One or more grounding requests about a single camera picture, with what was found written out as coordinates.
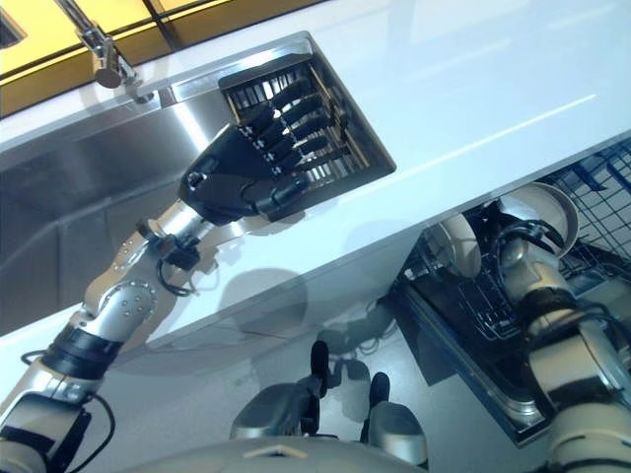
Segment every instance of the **black joint casing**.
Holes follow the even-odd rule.
[[[561,288],[541,288],[526,294],[516,309],[522,324],[528,328],[546,313],[577,306],[576,298],[569,291]]]
[[[41,362],[57,372],[81,379],[101,379],[118,355],[122,342],[111,342],[66,325]]]

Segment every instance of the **black cable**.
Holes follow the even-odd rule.
[[[615,318],[609,312],[609,309],[604,304],[588,303],[580,304],[578,309],[587,310],[584,312],[575,312],[571,315],[563,317],[555,322],[552,322],[541,332],[539,332],[532,340],[528,341],[526,351],[529,353],[536,347],[545,345],[550,340],[555,339],[560,333],[566,330],[570,330],[577,325],[586,322],[588,320],[601,320],[610,323],[620,335],[624,338],[626,343],[631,348],[631,331],[620,320]],[[590,312],[591,309],[597,309],[598,312]]]
[[[93,451],[90,456],[88,456],[88,458],[86,458],[79,466],[69,471],[68,473],[77,473],[83,470],[92,460],[95,459],[95,457],[99,453],[103,451],[103,449],[111,441],[111,438],[114,437],[114,432],[116,431],[116,419],[114,419],[114,413],[112,412],[111,407],[109,407],[107,401],[105,401],[96,393],[92,394],[92,397],[101,403],[105,412],[107,413],[107,418],[109,419],[109,432],[107,433],[107,437],[105,437],[105,440],[101,442],[101,444],[95,449],[95,451]]]
[[[32,363],[32,361],[30,360],[30,357],[43,355],[45,352],[46,352],[45,350],[33,350],[32,352],[26,352],[20,357],[20,360],[22,360],[23,363],[30,365]],[[81,471],[82,469],[84,469],[88,465],[88,463],[94,460],[95,457],[103,451],[103,449],[111,441],[111,438],[114,437],[114,432],[116,431],[116,419],[114,418],[114,413],[111,410],[111,407],[109,406],[107,401],[105,401],[97,393],[92,393],[91,395],[93,399],[101,403],[101,405],[103,406],[103,409],[105,410],[105,413],[107,414],[107,418],[109,419],[109,432],[107,433],[105,440],[101,442],[101,444],[95,449],[95,451],[93,451],[90,454],[90,456],[88,456],[88,458],[86,458],[77,468],[69,471],[68,473],[77,473],[78,471]]]
[[[181,286],[175,286],[167,282],[167,280],[165,279],[165,275],[162,272],[164,264],[165,264],[164,260],[161,259],[158,261],[158,264],[156,265],[156,274],[158,276],[158,281],[160,282],[162,287],[165,288],[167,291],[169,291],[171,294],[178,296],[179,298],[186,298],[190,296],[191,294],[193,294],[194,291],[192,289],[183,288]]]
[[[31,357],[43,355],[44,353],[46,353],[45,350],[33,350],[32,352],[26,352],[22,354],[22,356],[20,357],[20,360],[25,365],[30,365],[33,362],[32,360],[30,360]]]
[[[517,234],[518,237],[523,237],[524,239],[527,239],[531,242],[534,243],[534,237],[530,236],[527,237],[527,233],[533,232],[534,230],[536,230],[536,227],[544,227],[545,229],[547,229],[552,235],[553,235],[553,240],[557,240],[559,243],[561,243],[561,246],[564,244],[564,240],[563,237],[558,233],[558,231],[552,227],[550,224],[548,224],[547,222],[543,221],[543,220],[520,220],[518,222],[515,222],[513,224],[508,225],[507,227],[505,227],[504,229],[502,229],[492,240],[491,242],[491,247],[490,247],[490,251],[489,253],[493,256],[493,258],[495,259],[495,271],[497,273],[497,277],[500,281],[500,288],[502,289],[502,291],[506,294],[506,285],[504,282],[504,273],[502,273],[502,255],[501,255],[501,251],[502,251],[502,247],[504,246],[504,243],[506,243],[506,238],[510,235],[510,234]],[[539,244],[544,244],[546,246],[546,249],[551,250],[551,248],[549,248],[549,246],[543,242],[539,242]]]

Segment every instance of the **robotic hand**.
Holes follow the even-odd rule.
[[[196,245],[213,225],[273,213],[304,193],[309,181],[295,166],[326,145],[324,138],[305,141],[326,125],[304,119],[315,101],[294,104],[306,87],[297,81],[244,123],[226,125],[184,174],[174,205],[138,223],[81,308],[0,405],[0,471],[65,471],[90,423],[83,405],[98,396],[120,347],[155,312],[160,291],[191,293],[169,284],[165,271],[192,269],[200,259]]]
[[[538,471],[630,471],[631,378],[614,349],[614,331],[628,331],[603,305],[577,301],[547,241],[562,246],[545,222],[519,221],[494,246],[525,327],[526,378],[537,407],[553,418],[548,462]]]

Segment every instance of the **faucet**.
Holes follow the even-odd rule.
[[[76,33],[81,42],[92,51],[95,80],[108,89],[116,89],[121,84],[132,85],[137,78],[136,71],[118,50],[111,36],[89,20],[74,0],[55,0],[55,3],[77,28]]]

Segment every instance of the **kitchen counter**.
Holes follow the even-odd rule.
[[[394,173],[314,206],[297,222],[221,245],[216,268],[193,278],[200,295],[177,301],[150,341],[190,333],[213,314],[299,276],[359,261],[388,238],[627,132],[630,22],[624,0],[340,0],[139,66],[151,90],[308,31],[396,163]],[[0,151],[124,101],[121,92],[91,84],[16,113],[0,122]],[[270,268],[226,290],[242,275]],[[2,337],[3,359],[45,345],[71,311]],[[22,372],[14,368],[3,370],[0,395]]]

